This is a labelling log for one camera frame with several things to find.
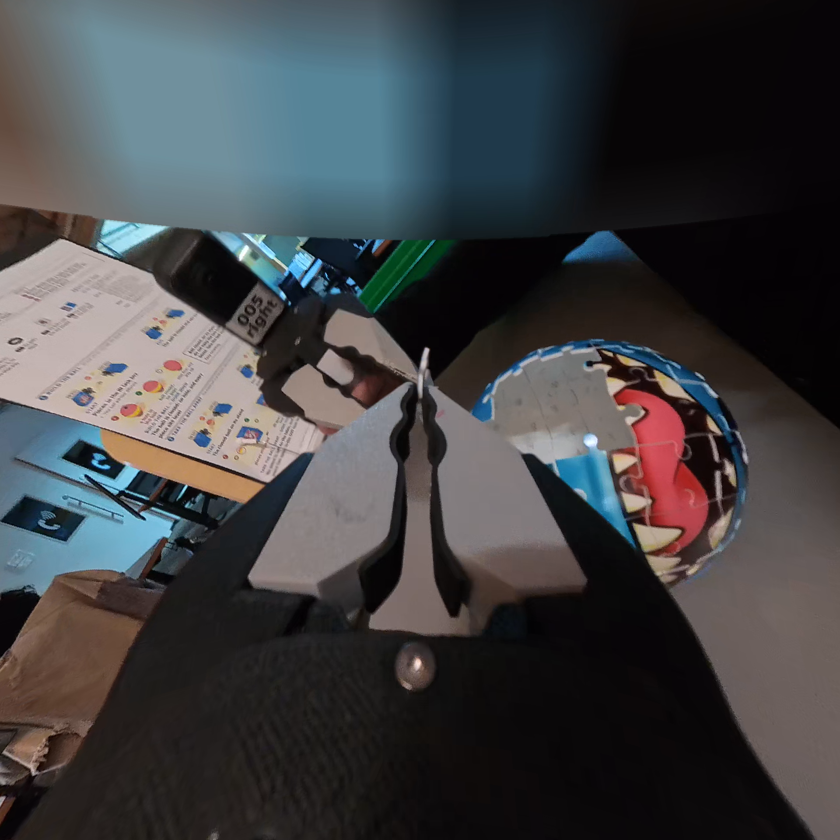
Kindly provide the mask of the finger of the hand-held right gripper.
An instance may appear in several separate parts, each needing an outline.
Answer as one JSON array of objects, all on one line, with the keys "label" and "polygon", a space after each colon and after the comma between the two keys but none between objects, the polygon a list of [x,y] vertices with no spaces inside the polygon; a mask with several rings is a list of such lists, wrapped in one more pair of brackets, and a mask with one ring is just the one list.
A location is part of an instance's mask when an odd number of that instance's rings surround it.
[{"label": "finger of the hand-held right gripper", "polygon": [[314,362],[280,376],[280,393],[300,414],[320,427],[339,430],[366,411],[369,372],[337,351],[323,351]]},{"label": "finger of the hand-held right gripper", "polygon": [[415,363],[373,317],[335,309],[327,317],[323,339],[338,355],[364,368],[385,371],[405,382],[417,378]]}]

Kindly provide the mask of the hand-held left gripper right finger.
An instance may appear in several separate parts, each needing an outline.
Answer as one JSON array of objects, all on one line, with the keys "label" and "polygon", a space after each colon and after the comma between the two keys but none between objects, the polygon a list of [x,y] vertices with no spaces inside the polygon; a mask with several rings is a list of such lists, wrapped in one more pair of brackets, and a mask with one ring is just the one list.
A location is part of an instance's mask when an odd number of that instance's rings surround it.
[{"label": "hand-held left gripper right finger", "polygon": [[490,425],[423,387],[434,580],[447,613],[578,595],[585,574],[529,469]]}]

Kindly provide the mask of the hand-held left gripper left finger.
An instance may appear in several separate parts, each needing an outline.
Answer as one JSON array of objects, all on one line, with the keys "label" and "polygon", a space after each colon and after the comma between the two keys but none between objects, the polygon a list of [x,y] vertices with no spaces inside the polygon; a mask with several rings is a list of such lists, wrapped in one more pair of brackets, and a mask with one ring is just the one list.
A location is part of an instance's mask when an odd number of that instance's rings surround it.
[{"label": "hand-held left gripper left finger", "polygon": [[405,462],[417,387],[404,384],[311,457],[248,582],[374,613],[403,569]]}]

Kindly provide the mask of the blue puzzle ball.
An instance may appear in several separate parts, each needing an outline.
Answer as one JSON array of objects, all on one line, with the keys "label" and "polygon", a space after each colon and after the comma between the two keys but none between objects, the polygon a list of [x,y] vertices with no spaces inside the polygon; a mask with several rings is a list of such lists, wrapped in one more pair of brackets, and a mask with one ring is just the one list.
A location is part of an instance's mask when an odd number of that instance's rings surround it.
[{"label": "blue puzzle ball", "polygon": [[749,457],[738,427],[702,375],[657,351],[601,339],[532,351],[471,414],[549,467],[667,587],[739,528]]}]

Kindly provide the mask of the brown cardboard box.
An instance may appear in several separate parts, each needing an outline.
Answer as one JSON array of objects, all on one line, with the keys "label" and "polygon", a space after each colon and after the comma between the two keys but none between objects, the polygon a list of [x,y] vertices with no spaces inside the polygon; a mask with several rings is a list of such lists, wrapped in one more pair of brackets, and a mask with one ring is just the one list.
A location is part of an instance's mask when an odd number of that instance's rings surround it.
[{"label": "brown cardboard box", "polygon": [[2,787],[49,784],[73,759],[164,586],[58,575],[2,656]]}]

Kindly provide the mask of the black wall poster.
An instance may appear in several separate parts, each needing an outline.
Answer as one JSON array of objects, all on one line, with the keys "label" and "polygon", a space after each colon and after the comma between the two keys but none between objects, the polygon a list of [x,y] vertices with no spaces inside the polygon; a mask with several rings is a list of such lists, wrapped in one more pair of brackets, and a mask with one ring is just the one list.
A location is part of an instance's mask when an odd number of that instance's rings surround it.
[{"label": "black wall poster", "polygon": [[52,502],[31,496],[19,498],[1,517],[1,523],[51,542],[68,543],[86,517]]},{"label": "black wall poster", "polygon": [[120,478],[125,470],[123,463],[111,457],[104,449],[85,440],[76,441],[61,457],[82,470],[111,480]]}]

